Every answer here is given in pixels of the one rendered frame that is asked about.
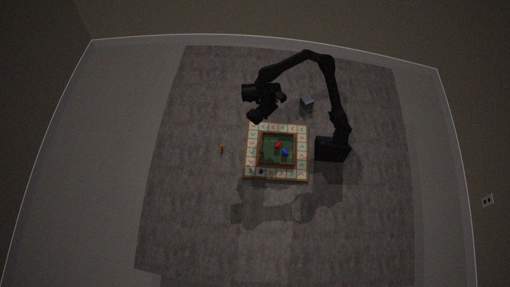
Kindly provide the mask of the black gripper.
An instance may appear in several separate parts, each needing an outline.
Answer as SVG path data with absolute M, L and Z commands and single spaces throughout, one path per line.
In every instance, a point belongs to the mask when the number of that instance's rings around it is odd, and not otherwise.
M 284 101 L 287 99 L 287 96 L 281 91 L 276 91 L 275 99 L 270 102 L 263 100 L 261 95 L 259 99 L 260 106 L 258 106 L 256 109 L 251 109 L 248 113 L 246 113 L 246 117 L 255 125 L 258 125 L 263 120 L 263 118 L 269 117 L 270 114 L 278 108 L 276 104 L 278 102 L 277 99 L 279 99 L 281 103 L 284 103 Z

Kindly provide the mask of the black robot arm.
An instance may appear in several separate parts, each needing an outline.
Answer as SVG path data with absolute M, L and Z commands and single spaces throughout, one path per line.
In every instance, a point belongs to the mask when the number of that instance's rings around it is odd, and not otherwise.
M 335 146 L 348 147 L 349 133 L 352 128 L 348 124 L 347 116 L 342 108 L 339 97 L 338 87 L 335 79 L 335 60 L 333 56 L 328 54 L 318 54 L 314 51 L 304 49 L 298 54 L 288 57 L 279 63 L 263 67 L 259 71 L 259 76 L 255 83 L 241 84 L 241 95 L 243 102 L 255 101 L 257 105 L 260 103 L 260 95 L 263 100 L 270 102 L 275 99 L 276 91 L 282 91 L 279 83 L 270 83 L 280 76 L 281 73 L 294 67 L 295 65 L 305 61 L 312 60 L 318 63 L 322 73 L 326 78 L 326 85 L 329 92 L 330 104 L 332 106 L 329 111 L 330 121 L 333 123 L 335 132 L 333 133 L 333 144 Z

